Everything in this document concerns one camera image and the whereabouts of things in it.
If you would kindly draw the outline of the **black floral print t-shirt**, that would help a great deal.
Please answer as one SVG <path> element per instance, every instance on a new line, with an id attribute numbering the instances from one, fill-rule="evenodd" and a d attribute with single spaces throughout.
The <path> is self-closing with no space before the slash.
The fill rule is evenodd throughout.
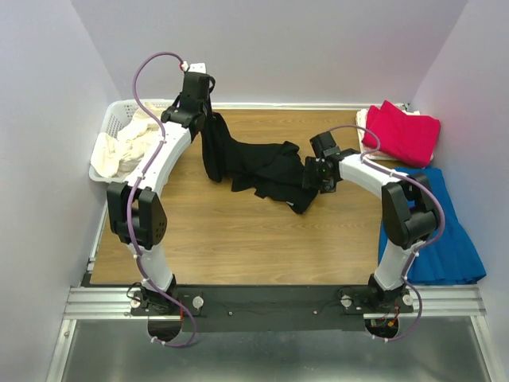
<path id="1" fill-rule="evenodd" d="M 302 186 L 304 165 L 300 147 L 292 142 L 251 144 L 235 140 L 223 116 L 215 112 L 201 131 L 202 159 L 208 178 L 231 179 L 231 190 L 255 189 L 255 196 L 285 202 L 304 213 L 317 195 Z"/>

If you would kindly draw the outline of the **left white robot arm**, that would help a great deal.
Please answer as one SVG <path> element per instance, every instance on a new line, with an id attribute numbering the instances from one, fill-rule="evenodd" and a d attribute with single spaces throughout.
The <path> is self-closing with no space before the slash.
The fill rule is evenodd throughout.
<path id="1" fill-rule="evenodd" d="M 212 117 L 215 83 L 205 64 L 191 64 L 173 103 L 162 113 L 148 113 L 159 128 L 155 143 L 124 181 L 107 187 L 111 231 L 133 254 L 142 287 L 152 290 L 149 304 L 159 314 L 170 313 L 177 302 L 162 247 L 168 221 L 160 197 L 177 160 Z"/>

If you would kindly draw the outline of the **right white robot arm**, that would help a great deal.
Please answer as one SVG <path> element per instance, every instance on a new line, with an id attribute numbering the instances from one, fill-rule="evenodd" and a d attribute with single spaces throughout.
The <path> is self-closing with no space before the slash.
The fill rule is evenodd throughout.
<path id="1" fill-rule="evenodd" d="M 365 286 L 340 288 L 347 314 L 410 313 L 408 272 L 420 250 L 438 239 L 445 214 L 426 175 L 388 169 L 353 149 L 340 149 L 328 131 L 311 138 L 314 155 L 305 159 L 303 186 L 333 193 L 339 181 L 350 181 L 374 194 L 382 204 L 387 235 L 383 257 Z"/>

